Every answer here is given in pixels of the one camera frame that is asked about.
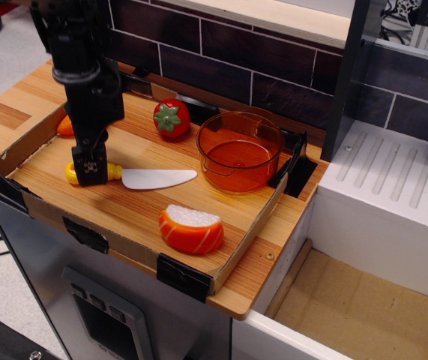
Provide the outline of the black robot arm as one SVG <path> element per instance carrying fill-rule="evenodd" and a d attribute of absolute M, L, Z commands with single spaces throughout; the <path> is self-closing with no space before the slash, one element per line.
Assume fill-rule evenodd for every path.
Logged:
<path fill-rule="evenodd" d="M 95 1 L 30 1 L 34 25 L 64 86 L 74 171 L 83 187 L 108 180 L 107 127 L 124 118 L 118 64 L 106 58 L 109 25 Z"/>

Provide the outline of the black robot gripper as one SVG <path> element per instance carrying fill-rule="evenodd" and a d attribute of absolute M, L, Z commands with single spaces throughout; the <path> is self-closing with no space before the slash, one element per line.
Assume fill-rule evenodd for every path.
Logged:
<path fill-rule="evenodd" d="M 103 56 L 81 61 L 72 55 L 54 55 L 52 60 L 52 76 L 64 86 L 66 112 L 78 145 L 72 148 L 72 157 L 79 185 L 106 184 L 106 146 L 100 143 L 106 141 L 106 128 L 124 118 L 118 64 Z"/>

